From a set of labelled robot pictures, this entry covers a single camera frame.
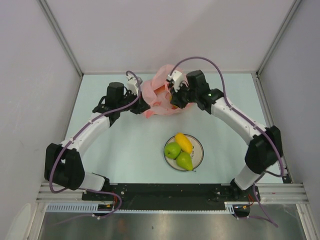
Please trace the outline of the pink plastic bag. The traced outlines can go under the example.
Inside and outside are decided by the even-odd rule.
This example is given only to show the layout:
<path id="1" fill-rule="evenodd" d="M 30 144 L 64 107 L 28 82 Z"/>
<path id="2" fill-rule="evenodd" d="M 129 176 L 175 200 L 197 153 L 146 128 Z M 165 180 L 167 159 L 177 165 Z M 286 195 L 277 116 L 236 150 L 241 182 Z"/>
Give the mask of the pink plastic bag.
<path id="1" fill-rule="evenodd" d="M 142 84 L 142 97 L 145 102 L 150 106 L 150 109 L 145 111 L 143 115 L 148 119 L 153 115 L 165 116 L 165 115 L 175 115 L 185 112 L 190 109 L 195 104 L 189 103 L 185 108 L 178 108 L 170 103 L 171 93 L 168 89 L 167 76 L 174 68 L 174 65 L 167 64 L 162 66 L 155 76 L 147 80 Z M 154 90 L 165 85 L 165 92 L 156 95 Z"/>

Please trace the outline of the yellow fake fruit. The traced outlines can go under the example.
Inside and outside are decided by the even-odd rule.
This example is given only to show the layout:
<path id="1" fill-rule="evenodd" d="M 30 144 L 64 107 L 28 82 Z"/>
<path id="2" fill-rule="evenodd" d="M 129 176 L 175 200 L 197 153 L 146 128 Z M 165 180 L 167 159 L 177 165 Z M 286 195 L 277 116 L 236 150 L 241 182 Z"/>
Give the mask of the yellow fake fruit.
<path id="1" fill-rule="evenodd" d="M 193 151 L 193 145 L 190 140 L 181 132 L 177 133 L 174 137 L 175 142 L 180 146 L 183 152 L 191 154 Z"/>

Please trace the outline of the white printed plate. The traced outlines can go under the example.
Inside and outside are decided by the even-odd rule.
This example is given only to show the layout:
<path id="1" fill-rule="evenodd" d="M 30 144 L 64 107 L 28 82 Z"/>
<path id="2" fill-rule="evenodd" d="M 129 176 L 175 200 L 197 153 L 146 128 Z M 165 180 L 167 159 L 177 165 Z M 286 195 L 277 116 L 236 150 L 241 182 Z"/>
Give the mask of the white printed plate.
<path id="1" fill-rule="evenodd" d="M 204 158 L 204 148 L 202 146 L 202 144 L 200 143 L 200 141 L 198 139 L 196 139 L 195 137 L 189 135 L 189 134 L 184 134 L 192 143 L 193 146 L 193 150 L 192 153 L 190 154 L 191 158 L 192 158 L 192 163 L 193 163 L 193 168 L 194 170 L 202 163 L 203 158 Z M 172 143 L 175 142 L 175 136 L 171 137 L 165 144 L 165 146 L 168 143 Z M 167 164 L 172 167 L 173 169 L 180 171 L 180 172 L 187 172 L 187 171 L 183 171 L 180 167 L 177 166 L 176 164 L 176 159 L 171 159 L 165 156 L 164 154 L 164 149 L 163 149 L 163 156 L 165 161 L 167 162 Z"/>

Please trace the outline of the green fake apple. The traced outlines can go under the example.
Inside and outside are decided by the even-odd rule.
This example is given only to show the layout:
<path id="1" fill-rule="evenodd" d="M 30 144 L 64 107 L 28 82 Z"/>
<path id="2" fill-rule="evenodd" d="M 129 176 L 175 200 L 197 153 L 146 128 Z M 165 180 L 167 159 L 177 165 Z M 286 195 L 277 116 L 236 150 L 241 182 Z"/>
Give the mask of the green fake apple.
<path id="1" fill-rule="evenodd" d="M 176 142 L 170 142 L 164 147 L 164 155 L 169 159 L 176 159 L 181 153 L 181 147 Z"/>

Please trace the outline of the green fake pear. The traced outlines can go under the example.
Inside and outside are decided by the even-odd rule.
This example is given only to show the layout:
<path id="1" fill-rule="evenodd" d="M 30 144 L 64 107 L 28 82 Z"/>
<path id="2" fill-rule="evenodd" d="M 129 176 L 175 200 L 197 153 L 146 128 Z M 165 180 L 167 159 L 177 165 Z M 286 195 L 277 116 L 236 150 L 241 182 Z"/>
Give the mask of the green fake pear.
<path id="1" fill-rule="evenodd" d="M 195 172 L 191 155 L 187 152 L 181 152 L 175 159 L 176 164 L 183 171 Z"/>

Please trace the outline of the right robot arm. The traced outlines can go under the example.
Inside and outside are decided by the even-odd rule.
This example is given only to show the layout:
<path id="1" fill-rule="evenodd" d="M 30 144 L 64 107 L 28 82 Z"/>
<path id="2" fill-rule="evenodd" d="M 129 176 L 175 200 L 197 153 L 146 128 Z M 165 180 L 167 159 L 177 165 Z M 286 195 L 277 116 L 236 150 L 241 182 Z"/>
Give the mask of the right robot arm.
<path id="1" fill-rule="evenodd" d="M 284 173 L 279 128 L 259 124 L 238 110 L 225 93 L 210 88 L 201 70 L 189 72 L 186 76 L 175 70 L 167 76 L 166 81 L 171 104 L 183 109 L 187 104 L 195 103 L 200 110 L 222 120 L 247 144 L 245 165 L 230 183 L 230 194 L 235 200 L 242 201 L 247 197 L 253 184 L 276 162 L 280 165 L 280 174 Z"/>

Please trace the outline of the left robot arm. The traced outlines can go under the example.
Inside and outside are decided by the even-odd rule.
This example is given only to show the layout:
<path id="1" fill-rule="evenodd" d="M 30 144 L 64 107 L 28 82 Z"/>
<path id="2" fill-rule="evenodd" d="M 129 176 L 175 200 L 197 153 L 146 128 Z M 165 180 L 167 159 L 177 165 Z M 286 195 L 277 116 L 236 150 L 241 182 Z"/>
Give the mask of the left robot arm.
<path id="1" fill-rule="evenodd" d="M 110 196 L 108 179 L 85 171 L 82 156 L 122 112 L 140 115 L 150 108 L 143 99 L 141 84 L 139 77 L 131 78 L 126 85 L 121 82 L 110 83 L 106 95 L 99 100 L 85 125 L 74 136 L 59 144 L 51 143 L 46 148 L 44 178 L 53 193 L 56 192 L 53 185 L 57 184 L 63 190 L 91 190 L 100 200 Z"/>

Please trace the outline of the red fake fruit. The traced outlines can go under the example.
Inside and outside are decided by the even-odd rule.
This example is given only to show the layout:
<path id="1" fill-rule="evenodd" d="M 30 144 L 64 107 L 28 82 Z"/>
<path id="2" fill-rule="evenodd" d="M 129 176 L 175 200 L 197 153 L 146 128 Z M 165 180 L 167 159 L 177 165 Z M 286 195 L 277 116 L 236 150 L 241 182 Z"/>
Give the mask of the red fake fruit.
<path id="1" fill-rule="evenodd" d="M 157 89 L 155 89 L 155 90 L 154 90 L 154 93 L 155 93 L 156 95 L 159 95 L 159 94 L 161 94 L 161 93 L 163 93 L 163 92 L 165 92 L 165 91 L 166 91 L 166 86 L 165 86 L 165 85 L 162 85 L 162 86 L 158 87 Z"/>

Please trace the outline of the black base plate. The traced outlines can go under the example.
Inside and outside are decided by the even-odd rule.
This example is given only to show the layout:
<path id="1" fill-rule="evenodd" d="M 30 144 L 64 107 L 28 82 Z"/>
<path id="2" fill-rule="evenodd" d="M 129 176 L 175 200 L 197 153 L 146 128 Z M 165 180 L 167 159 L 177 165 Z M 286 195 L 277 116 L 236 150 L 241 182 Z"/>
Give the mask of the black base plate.
<path id="1" fill-rule="evenodd" d="M 240 190 L 233 183 L 114 183 L 104 191 L 119 195 L 120 209 L 129 211 L 218 211 L 259 194 L 258 187 Z"/>

